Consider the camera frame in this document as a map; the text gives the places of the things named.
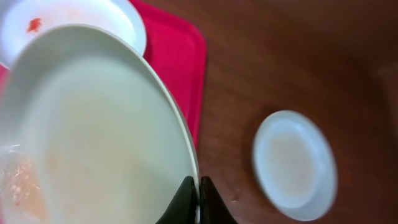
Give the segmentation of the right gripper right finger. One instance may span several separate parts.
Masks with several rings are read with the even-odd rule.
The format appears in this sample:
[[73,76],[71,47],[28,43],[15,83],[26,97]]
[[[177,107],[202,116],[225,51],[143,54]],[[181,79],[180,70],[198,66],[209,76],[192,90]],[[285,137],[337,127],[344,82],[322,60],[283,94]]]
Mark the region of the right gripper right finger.
[[200,223],[238,224],[208,176],[203,176],[200,181]]

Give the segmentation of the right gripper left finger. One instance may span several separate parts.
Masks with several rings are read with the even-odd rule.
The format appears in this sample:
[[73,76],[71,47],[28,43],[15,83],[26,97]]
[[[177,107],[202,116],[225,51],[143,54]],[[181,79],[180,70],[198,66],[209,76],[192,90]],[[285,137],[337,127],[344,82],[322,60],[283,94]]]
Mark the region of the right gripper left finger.
[[197,192],[193,177],[186,176],[156,224],[195,224]]

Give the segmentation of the white plate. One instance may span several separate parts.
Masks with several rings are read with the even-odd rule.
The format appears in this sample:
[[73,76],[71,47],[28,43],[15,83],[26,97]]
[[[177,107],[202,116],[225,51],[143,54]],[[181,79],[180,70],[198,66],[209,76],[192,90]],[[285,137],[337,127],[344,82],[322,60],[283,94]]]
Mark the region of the white plate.
[[338,188],[335,158],[306,116],[291,110],[270,114],[255,134],[251,161],[264,195],[285,216],[312,221],[332,207]]
[[92,26],[31,42],[1,92],[2,223],[155,223],[199,175],[183,114],[152,67]]
[[1,0],[1,65],[9,68],[39,34],[67,24],[99,27],[140,55],[146,50],[143,19],[128,0]]

